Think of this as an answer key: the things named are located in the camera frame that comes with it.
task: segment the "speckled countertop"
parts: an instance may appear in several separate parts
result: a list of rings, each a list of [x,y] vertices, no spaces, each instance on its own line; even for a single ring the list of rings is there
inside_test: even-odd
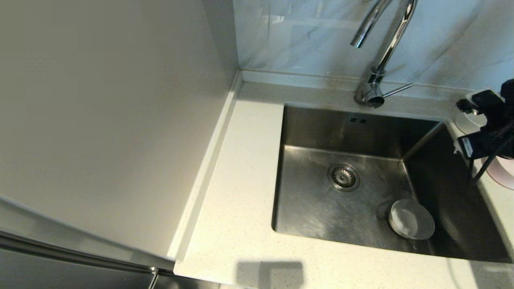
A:
[[[378,110],[352,93],[245,82],[186,257],[175,273],[258,288],[512,288],[514,265],[410,254],[280,234],[271,228],[284,104],[451,122],[452,102],[391,97]],[[481,187],[512,252],[514,192]]]

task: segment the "white marble wall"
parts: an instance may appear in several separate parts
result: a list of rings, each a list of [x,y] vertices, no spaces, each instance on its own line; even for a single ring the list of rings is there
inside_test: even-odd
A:
[[[350,45],[374,0],[233,0],[243,69],[364,77],[400,1],[362,48]],[[420,0],[385,80],[469,89],[514,78],[514,1]]]

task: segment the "sink drain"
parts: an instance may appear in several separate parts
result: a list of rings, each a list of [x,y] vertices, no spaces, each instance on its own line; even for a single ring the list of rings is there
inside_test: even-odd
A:
[[[359,187],[359,173],[348,164],[334,164],[330,166],[327,174],[332,186],[338,190],[349,192]]]

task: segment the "sink basin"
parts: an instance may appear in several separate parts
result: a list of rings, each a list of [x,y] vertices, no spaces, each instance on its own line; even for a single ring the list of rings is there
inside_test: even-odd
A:
[[[467,165],[441,122],[286,106],[272,227],[296,236],[512,263]],[[414,199],[435,221],[427,240],[389,225]]]

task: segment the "chrome faucet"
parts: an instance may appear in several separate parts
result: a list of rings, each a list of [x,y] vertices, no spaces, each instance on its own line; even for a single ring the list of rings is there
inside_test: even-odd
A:
[[[368,12],[368,15],[360,25],[359,30],[355,34],[354,39],[352,40],[352,45],[360,48],[370,31],[375,26],[375,23],[382,15],[382,12],[387,8],[387,6],[391,3],[391,0],[378,0],[373,8]],[[412,87],[412,83],[409,83],[405,86],[399,87],[393,91],[383,94],[380,89],[380,82],[384,75],[386,75],[386,65],[389,62],[389,59],[393,55],[394,49],[398,46],[400,42],[401,36],[405,32],[409,21],[412,18],[412,14],[414,13],[414,9],[416,8],[417,0],[405,0],[405,14],[403,14],[400,18],[400,23],[398,27],[396,27],[396,31],[394,32],[391,40],[389,41],[389,45],[385,48],[385,50],[379,54],[380,60],[376,66],[371,68],[371,74],[367,83],[362,83],[361,87],[357,91],[354,99],[357,103],[361,105],[365,105],[367,107],[381,107],[384,104],[384,98],[391,96],[395,93],[398,93],[404,89]]]

